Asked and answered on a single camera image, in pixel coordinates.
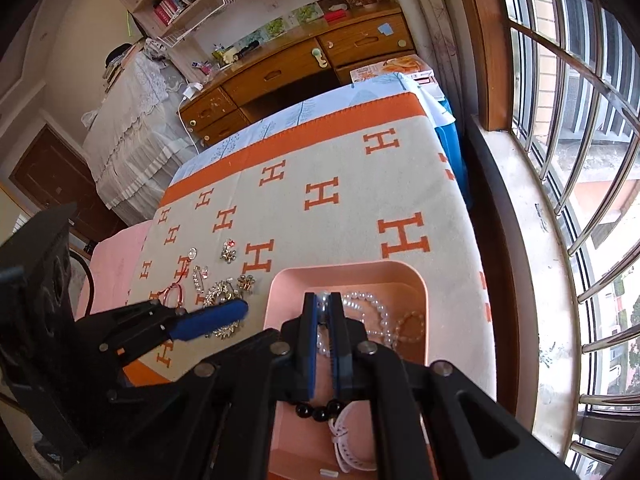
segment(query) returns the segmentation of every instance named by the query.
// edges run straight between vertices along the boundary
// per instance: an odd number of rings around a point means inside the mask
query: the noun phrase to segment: cardboard box
[[[440,85],[433,75],[433,68],[427,65],[415,54],[388,59],[380,63],[363,66],[351,70],[351,80],[354,83],[371,79],[372,77],[399,72],[417,82],[420,87],[429,92],[437,101],[442,101],[445,97],[440,89]]]

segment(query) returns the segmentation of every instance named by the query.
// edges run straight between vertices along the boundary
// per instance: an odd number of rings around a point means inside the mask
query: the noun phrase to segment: curtain
[[[458,124],[462,124],[464,109],[458,50],[444,0],[398,0],[398,3],[418,56],[433,68]]]

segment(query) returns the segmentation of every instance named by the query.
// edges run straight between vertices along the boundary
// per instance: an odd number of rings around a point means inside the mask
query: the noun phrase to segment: drawer handle
[[[282,74],[282,70],[274,70],[273,72],[269,72],[266,76],[264,76],[264,80],[271,80],[274,77],[278,77],[280,74]]]
[[[375,43],[379,39],[380,38],[377,36],[367,36],[366,38],[362,38],[361,40],[356,41],[355,45],[364,46],[364,45],[368,45],[369,43]]]
[[[318,47],[315,47],[315,49],[311,51],[311,55],[316,58],[316,61],[318,62],[320,68],[326,68],[328,63],[325,59],[322,59],[322,50],[320,50]]]

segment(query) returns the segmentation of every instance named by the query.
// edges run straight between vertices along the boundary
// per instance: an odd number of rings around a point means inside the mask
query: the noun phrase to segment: metal screw
[[[436,361],[431,365],[431,368],[443,377],[449,377],[453,373],[453,366],[449,361]]]
[[[378,351],[378,345],[373,341],[360,341],[357,348],[358,352],[364,355],[373,355]]]
[[[274,355],[287,355],[291,351],[291,347],[286,341],[276,341],[271,343],[269,350]]]
[[[216,367],[211,363],[198,363],[193,368],[193,373],[198,377],[211,377],[213,372],[216,371]]]

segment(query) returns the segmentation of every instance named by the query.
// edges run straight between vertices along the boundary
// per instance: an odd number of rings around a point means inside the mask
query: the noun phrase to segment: black bead bracelet
[[[331,399],[326,406],[313,407],[308,402],[296,403],[296,415],[300,418],[313,417],[316,422],[326,422],[330,418],[337,418],[346,404],[338,399]]]

